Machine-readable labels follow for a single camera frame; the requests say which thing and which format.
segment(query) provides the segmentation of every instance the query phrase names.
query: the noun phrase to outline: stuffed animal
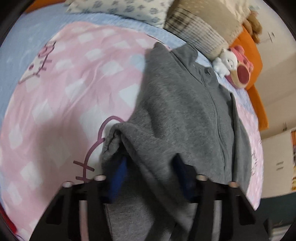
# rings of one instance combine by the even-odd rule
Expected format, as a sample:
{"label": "stuffed animal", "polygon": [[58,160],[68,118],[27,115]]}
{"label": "stuffed animal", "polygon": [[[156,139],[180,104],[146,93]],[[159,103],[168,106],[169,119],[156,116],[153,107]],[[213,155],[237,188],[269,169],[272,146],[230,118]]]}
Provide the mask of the stuffed animal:
{"label": "stuffed animal", "polygon": [[213,61],[213,69],[221,78],[230,75],[230,70],[237,69],[237,57],[232,51],[223,48],[220,56]]}
{"label": "stuffed animal", "polygon": [[248,18],[243,22],[243,26],[246,28],[246,30],[249,32],[249,34],[252,36],[252,39],[256,44],[260,43],[259,35],[262,34],[262,26],[257,20],[258,12],[251,11],[251,14],[248,16]]}
{"label": "stuffed animal", "polygon": [[247,59],[244,54],[244,49],[242,46],[237,45],[234,48],[229,49],[237,58],[237,69],[231,70],[230,75],[225,76],[229,83],[233,87],[245,88],[251,77],[251,73],[254,69],[253,64]]}

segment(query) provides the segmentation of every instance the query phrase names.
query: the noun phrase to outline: pink plush toy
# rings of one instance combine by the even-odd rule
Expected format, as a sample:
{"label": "pink plush toy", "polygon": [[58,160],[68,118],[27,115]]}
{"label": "pink plush toy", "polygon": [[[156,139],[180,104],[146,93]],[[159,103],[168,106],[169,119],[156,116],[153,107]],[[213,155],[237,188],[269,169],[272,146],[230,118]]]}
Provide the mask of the pink plush toy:
{"label": "pink plush toy", "polygon": [[237,45],[229,50],[237,57],[238,64],[237,70],[231,70],[230,75],[225,77],[235,88],[245,88],[250,81],[254,66],[244,55],[244,49],[242,46]]}

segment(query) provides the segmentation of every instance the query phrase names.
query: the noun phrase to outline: gray jacket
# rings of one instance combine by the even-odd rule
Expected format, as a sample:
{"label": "gray jacket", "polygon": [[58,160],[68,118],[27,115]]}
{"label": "gray jacket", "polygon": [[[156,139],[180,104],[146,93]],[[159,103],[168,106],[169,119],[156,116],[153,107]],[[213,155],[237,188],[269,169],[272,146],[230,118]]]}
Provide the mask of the gray jacket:
{"label": "gray jacket", "polygon": [[234,180],[247,191],[251,151],[235,99],[197,55],[188,44],[170,52],[156,43],[134,113],[106,138],[103,168],[121,144],[133,160],[116,203],[107,205],[114,240],[186,239],[196,204],[184,199],[172,171],[176,153],[212,181]]}

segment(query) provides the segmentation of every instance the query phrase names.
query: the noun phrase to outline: brown teddy bear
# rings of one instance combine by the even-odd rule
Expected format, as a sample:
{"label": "brown teddy bear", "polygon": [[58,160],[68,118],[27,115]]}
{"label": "brown teddy bear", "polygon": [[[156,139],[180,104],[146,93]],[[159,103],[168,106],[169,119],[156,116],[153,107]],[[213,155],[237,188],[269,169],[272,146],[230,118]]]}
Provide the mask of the brown teddy bear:
{"label": "brown teddy bear", "polygon": [[262,34],[262,26],[256,18],[257,15],[258,13],[256,11],[251,11],[251,14],[243,22],[243,26],[252,36],[252,39],[256,44],[260,43],[259,35]]}

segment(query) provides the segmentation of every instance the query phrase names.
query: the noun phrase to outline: dark green surface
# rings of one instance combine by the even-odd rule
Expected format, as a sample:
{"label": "dark green surface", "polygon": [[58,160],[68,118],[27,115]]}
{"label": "dark green surface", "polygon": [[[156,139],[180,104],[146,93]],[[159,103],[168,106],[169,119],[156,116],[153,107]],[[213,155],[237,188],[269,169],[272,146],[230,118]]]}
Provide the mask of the dark green surface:
{"label": "dark green surface", "polygon": [[291,224],[296,217],[296,192],[288,195],[261,199],[256,214],[261,220],[270,218],[273,227]]}

